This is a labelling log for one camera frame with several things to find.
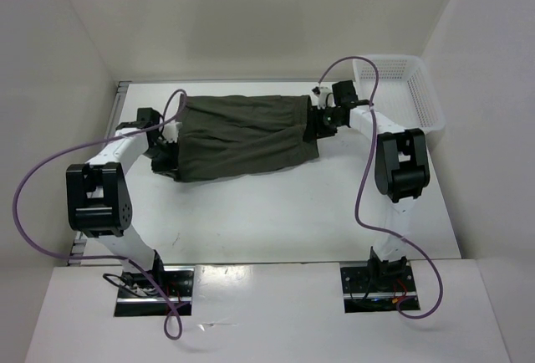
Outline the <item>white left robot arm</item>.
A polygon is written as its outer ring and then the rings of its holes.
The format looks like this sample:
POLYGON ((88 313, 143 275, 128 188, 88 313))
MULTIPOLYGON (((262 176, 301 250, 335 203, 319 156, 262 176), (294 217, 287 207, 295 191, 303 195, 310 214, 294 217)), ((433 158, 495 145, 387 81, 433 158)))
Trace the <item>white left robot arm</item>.
POLYGON ((155 296, 164 291, 167 276, 160 255, 135 230, 133 207, 125 174, 141 157, 150 159, 151 170, 173 180, 180 177, 178 144, 164 137, 162 115, 139 108, 136 119, 116 128, 116 141, 84 164, 66 171, 69 225, 105 246, 121 261, 126 273, 141 267, 137 285, 155 296))

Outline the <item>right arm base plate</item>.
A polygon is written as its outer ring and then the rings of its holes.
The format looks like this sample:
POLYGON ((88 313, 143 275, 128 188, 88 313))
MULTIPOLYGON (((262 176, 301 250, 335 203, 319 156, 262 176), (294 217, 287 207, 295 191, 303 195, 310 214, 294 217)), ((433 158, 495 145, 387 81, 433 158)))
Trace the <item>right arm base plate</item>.
POLYGON ((412 267, 392 279, 371 279, 365 262, 342 263, 339 266, 346 314, 396 311, 420 311, 412 267))

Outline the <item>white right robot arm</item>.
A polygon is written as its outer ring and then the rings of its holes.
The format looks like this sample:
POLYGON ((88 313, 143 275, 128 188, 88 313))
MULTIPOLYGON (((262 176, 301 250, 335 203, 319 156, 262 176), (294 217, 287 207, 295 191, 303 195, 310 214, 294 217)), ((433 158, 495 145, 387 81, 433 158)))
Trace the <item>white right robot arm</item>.
POLYGON ((405 272, 405 240, 415 202, 431 180, 425 134, 408 129, 377 112, 369 100, 360 100, 350 80, 331 87, 312 89, 317 104, 309 110, 307 127, 313 138, 336 135, 347 126, 370 141, 370 152, 355 203, 355 219, 368 230, 380 234, 370 248, 367 263, 368 284, 376 290, 389 288, 405 272), (383 224, 368 224, 359 208, 369 175, 374 176, 378 192, 388 202, 383 224))

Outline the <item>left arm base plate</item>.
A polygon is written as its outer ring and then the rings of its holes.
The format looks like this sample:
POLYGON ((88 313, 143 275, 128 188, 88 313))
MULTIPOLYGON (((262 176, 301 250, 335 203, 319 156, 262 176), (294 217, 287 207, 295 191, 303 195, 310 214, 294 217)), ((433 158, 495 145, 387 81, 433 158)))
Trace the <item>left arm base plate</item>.
MULTIPOLYGON (((195 268, 166 266, 161 288, 180 316, 191 316, 195 268)), ((114 317, 165 317, 171 312, 160 293, 142 274, 103 274, 117 288, 114 317)))

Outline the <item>dark green shorts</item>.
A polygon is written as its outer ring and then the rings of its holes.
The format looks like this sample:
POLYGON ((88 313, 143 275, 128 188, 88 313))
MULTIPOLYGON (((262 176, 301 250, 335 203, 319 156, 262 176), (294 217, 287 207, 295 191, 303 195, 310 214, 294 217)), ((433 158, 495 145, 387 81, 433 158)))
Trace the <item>dark green shorts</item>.
POLYGON ((178 180, 261 174, 319 158, 311 107, 307 95, 191 97, 181 114, 178 180))

